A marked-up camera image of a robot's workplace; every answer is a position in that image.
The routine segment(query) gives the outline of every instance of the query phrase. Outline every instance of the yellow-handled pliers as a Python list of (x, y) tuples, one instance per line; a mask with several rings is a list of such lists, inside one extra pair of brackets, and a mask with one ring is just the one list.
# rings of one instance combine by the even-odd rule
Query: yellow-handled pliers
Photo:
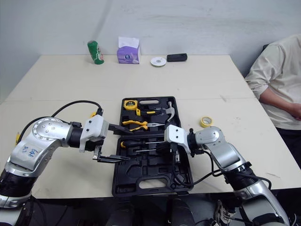
[(156, 126), (164, 126), (165, 125), (163, 123), (155, 123), (155, 122), (148, 123), (147, 121), (140, 122), (140, 121), (134, 121), (134, 120), (128, 120), (128, 121), (123, 121), (122, 122), (122, 125), (128, 125), (128, 124), (139, 125), (137, 128), (130, 129), (131, 132), (134, 132), (134, 131), (139, 130), (139, 129), (147, 130), (148, 127), (156, 127)]

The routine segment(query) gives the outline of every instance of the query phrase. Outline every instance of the toolbox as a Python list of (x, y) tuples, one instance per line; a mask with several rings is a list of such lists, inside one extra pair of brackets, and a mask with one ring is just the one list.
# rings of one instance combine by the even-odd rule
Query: toolbox
[[(174, 97), (135, 97), (122, 100), (120, 126), (133, 133), (118, 139), (116, 155), (126, 156), (131, 160), (115, 164), (113, 196), (186, 193), (193, 188), (181, 185), (178, 181), (180, 179), (186, 184), (193, 182), (185, 150), (178, 146), (176, 155), (171, 152), (168, 146), (170, 144), (164, 143), (164, 131), (168, 125), (181, 127)], [(163, 149), (157, 149), (163, 143)], [(145, 186), (150, 185), (150, 180), (154, 179), (162, 183)]]

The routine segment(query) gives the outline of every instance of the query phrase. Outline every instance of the hand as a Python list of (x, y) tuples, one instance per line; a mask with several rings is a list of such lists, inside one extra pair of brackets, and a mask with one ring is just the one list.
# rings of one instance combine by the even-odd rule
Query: hand
[(292, 104), (289, 113), (298, 121), (301, 121), (301, 104)]

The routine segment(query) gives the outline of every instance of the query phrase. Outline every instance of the white wall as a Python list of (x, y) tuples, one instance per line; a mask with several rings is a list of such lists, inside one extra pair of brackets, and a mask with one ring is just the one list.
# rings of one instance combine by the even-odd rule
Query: white wall
[(40, 54), (88, 54), (91, 39), (115, 54), (119, 35), (140, 38), (142, 54), (231, 54), (245, 75), (262, 45), (301, 33), (300, 10), (300, 0), (0, 0), (0, 98)]

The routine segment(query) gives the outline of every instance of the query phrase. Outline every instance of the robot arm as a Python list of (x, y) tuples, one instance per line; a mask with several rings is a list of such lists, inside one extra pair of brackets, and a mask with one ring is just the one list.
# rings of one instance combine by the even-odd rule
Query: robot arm
[(0, 176), (0, 222), (16, 225), (35, 181), (58, 147), (94, 151), (93, 159), (98, 162), (128, 160), (124, 156), (101, 155), (108, 130), (129, 133), (125, 128), (109, 124), (98, 114), (87, 120), (84, 128), (78, 122), (66, 123), (52, 117), (36, 121), (30, 134), (14, 148)]
[(222, 131), (208, 127), (195, 134), (170, 125), (165, 131), (165, 140), (182, 146), (187, 154), (194, 156), (195, 150), (209, 150), (211, 157), (223, 173), (237, 197), (242, 201), (242, 215), (256, 225), (273, 222), (289, 226), (287, 215), (264, 182), (256, 177), (236, 148), (226, 142)]

